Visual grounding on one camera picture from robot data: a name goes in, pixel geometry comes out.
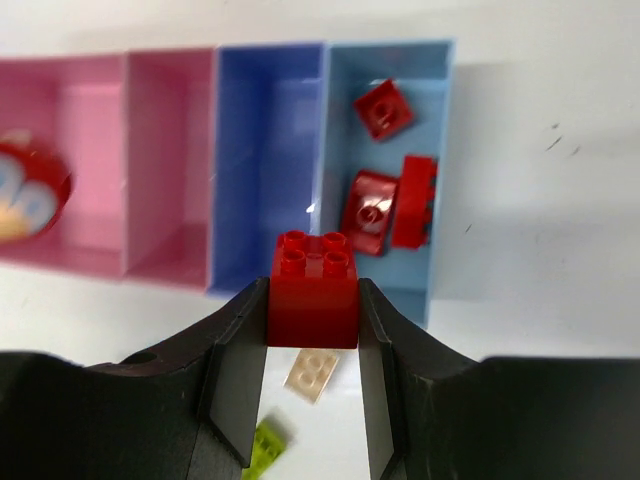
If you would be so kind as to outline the red square lego brick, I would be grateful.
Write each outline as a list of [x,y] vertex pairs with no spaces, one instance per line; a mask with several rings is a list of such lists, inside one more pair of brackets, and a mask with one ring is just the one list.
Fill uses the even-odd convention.
[[354,349],[359,285],[346,236],[291,230],[279,236],[269,285],[267,344]]

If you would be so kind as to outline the red arch lego brick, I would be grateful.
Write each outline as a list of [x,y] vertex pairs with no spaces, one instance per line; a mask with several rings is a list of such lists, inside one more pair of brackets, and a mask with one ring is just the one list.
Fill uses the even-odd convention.
[[382,256],[391,222],[398,179],[372,170],[360,170],[349,190],[340,232],[355,251]]

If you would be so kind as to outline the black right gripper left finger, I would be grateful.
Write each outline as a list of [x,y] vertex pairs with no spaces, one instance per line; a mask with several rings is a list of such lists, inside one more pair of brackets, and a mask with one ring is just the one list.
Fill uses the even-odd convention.
[[250,463],[269,282],[119,363],[1,356],[5,479],[237,479]]

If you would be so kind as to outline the red curved lego piece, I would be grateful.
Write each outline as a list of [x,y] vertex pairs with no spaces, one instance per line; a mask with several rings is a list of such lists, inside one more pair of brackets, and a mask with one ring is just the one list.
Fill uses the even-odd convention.
[[405,156],[396,196],[392,247],[415,250],[428,242],[437,173],[433,157]]

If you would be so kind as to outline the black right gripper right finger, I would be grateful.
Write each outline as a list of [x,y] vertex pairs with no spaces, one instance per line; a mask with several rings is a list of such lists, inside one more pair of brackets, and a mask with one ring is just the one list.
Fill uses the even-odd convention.
[[360,290],[359,362],[374,479],[635,479],[635,359],[472,360]]

